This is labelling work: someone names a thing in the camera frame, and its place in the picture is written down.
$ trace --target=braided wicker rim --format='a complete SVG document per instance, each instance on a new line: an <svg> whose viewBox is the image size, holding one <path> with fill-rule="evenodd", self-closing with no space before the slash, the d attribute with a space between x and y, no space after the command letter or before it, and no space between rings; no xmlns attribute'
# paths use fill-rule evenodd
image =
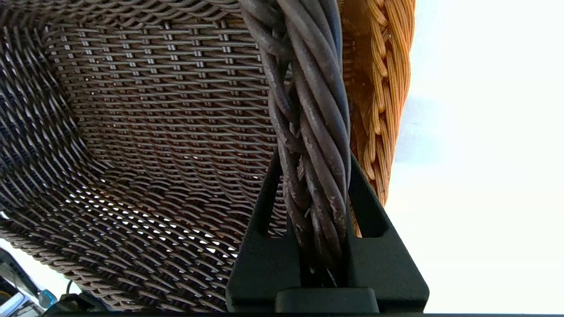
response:
<svg viewBox="0 0 564 317"><path fill-rule="evenodd" d="M340 1L351 144L383 205L409 89L415 0Z"/></svg>

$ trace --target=twisted wicker leg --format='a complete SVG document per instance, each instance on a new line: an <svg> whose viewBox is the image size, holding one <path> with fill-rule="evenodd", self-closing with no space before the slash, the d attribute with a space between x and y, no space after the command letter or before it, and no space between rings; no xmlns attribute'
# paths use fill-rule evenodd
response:
<svg viewBox="0 0 564 317"><path fill-rule="evenodd" d="M284 198L298 243L336 274L342 267L351 164L337 2L240 3L261 48L284 172ZM291 91L283 82L289 64Z"/></svg>

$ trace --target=woven pattern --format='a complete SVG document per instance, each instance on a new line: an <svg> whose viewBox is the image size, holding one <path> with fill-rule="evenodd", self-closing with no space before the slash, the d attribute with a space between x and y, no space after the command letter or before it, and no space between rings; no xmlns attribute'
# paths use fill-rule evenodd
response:
<svg viewBox="0 0 564 317"><path fill-rule="evenodd" d="M341 6L344 36L355 43L348 54L345 46L345 59L351 61L345 82L353 109L352 150L385 204L409 89L415 0L344 1Z"/></svg>
<svg viewBox="0 0 564 317"><path fill-rule="evenodd" d="M239 14L237 0L6 0L3 5L51 23L66 21L126 28L194 18L217 21Z"/></svg>
<svg viewBox="0 0 564 317"><path fill-rule="evenodd" d="M0 234L115 309L225 310L276 142L241 20L189 22L3 29Z"/></svg>

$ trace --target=white wall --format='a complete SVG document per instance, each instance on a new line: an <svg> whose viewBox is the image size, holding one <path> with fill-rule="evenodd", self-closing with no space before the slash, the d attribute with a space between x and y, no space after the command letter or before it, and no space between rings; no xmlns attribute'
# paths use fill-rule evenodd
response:
<svg viewBox="0 0 564 317"><path fill-rule="evenodd" d="M564 313L564 1L417 0L386 210L426 312Z"/></svg>

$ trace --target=blue object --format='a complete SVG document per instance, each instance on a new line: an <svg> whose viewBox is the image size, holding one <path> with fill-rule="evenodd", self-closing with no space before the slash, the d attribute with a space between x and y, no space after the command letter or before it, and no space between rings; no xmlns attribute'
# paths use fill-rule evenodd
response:
<svg viewBox="0 0 564 317"><path fill-rule="evenodd" d="M51 293L48 289L40 291L37 299L39 300L39 305L45 309L48 309L57 302L55 295L53 295L53 293Z"/></svg>

